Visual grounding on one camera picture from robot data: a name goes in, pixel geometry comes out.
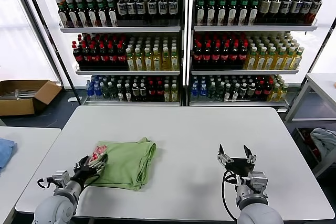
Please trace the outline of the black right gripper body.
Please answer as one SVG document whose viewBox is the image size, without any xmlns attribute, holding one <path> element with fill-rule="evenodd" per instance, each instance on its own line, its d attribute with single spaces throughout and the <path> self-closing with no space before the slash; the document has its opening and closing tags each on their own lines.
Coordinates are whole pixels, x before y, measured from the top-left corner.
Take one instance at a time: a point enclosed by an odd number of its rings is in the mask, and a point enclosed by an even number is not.
<svg viewBox="0 0 336 224">
<path fill-rule="evenodd" d="M 246 158 L 232 158 L 230 162 L 225 164 L 225 168 L 234 174 L 248 174 L 255 167 L 254 163 L 248 162 Z"/>
</svg>

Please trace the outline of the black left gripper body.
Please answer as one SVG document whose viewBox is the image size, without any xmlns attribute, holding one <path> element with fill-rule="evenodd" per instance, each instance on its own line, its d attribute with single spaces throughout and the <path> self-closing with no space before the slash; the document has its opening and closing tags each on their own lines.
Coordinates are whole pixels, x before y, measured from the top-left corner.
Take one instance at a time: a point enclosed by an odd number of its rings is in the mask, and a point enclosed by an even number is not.
<svg viewBox="0 0 336 224">
<path fill-rule="evenodd" d="M 77 182 L 80 185 L 84 185 L 89 178 L 96 174 L 96 169 L 88 165 L 75 167 L 73 171 L 73 181 Z"/>
</svg>

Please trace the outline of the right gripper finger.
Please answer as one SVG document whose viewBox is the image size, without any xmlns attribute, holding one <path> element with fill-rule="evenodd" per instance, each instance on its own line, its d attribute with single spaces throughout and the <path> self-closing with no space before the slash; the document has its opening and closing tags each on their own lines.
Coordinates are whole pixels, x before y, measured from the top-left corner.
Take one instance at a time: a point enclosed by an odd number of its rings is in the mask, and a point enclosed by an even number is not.
<svg viewBox="0 0 336 224">
<path fill-rule="evenodd" d="M 230 158 L 227 154 L 225 154 L 221 144 L 219 145 L 217 160 L 220 162 L 221 165 L 227 165 L 228 163 L 234 162 L 232 158 Z"/>
<path fill-rule="evenodd" d="M 248 148 L 246 145 L 244 145 L 244 151 L 247 157 L 247 162 L 248 163 L 255 163 L 257 156 L 252 153 L 250 148 Z"/>
</svg>

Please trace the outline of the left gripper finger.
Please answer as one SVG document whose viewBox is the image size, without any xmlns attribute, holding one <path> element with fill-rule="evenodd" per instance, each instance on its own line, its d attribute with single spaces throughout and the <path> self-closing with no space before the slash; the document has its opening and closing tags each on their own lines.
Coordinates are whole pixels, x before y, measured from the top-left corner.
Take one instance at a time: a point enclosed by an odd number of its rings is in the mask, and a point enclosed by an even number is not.
<svg viewBox="0 0 336 224">
<path fill-rule="evenodd" d="M 75 169 L 80 169 L 81 167 L 87 165 L 88 160 L 89 155 L 86 155 L 85 157 L 81 158 L 80 161 L 76 162 Z"/>
<path fill-rule="evenodd" d="M 108 154 L 98 155 L 96 153 L 93 154 L 92 158 L 89 161 L 89 167 L 96 170 L 96 173 L 101 173 L 108 161 Z"/>
</svg>

